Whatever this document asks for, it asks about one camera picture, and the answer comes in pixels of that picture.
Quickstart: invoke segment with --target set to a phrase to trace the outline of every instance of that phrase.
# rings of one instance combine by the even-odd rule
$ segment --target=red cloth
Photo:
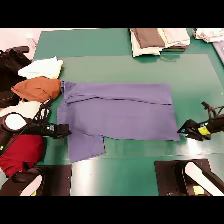
[[[20,135],[0,157],[0,167],[7,176],[32,168],[44,153],[44,139],[39,135]]]

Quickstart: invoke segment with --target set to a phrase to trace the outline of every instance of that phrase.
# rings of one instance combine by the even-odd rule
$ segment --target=white floor
[[[0,50],[5,51],[10,47],[29,46],[30,52],[26,54],[32,59],[35,53],[35,43],[38,43],[42,31],[96,29],[96,28],[0,28]]]

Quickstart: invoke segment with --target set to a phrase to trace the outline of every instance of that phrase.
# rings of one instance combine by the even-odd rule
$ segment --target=purple cloth
[[[170,87],[166,84],[62,81],[58,124],[67,123],[71,162],[103,154],[103,137],[179,141]]]
[[[224,64],[224,41],[214,42],[213,46],[215,47],[216,52],[218,53],[222,63]]]

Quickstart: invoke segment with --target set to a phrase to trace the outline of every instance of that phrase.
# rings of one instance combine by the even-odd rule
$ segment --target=green table
[[[34,59],[53,56],[64,61],[60,76],[63,80],[170,83],[178,126],[187,118],[206,119],[201,101],[207,100],[215,106],[224,102],[223,65],[211,44],[193,37],[184,53],[133,59],[127,29],[43,32]],[[52,105],[51,122],[56,122],[60,101],[61,97]],[[71,195],[158,195],[156,160],[208,158],[212,170],[224,180],[222,137],[218,133],[212,136],[212,141],[202,143],[183,137],[177,143],[105,139],[106,154],[73,164]],[[47,139],[46,146],[40,164],[69,163],[66,139]]]

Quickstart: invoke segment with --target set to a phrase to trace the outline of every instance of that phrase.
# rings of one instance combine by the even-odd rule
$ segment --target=orange cloth
[[[48,79],[43,76],[17,83],[11,90],[22,99],[45,102],[56,99],[60,94],[61,81]]]

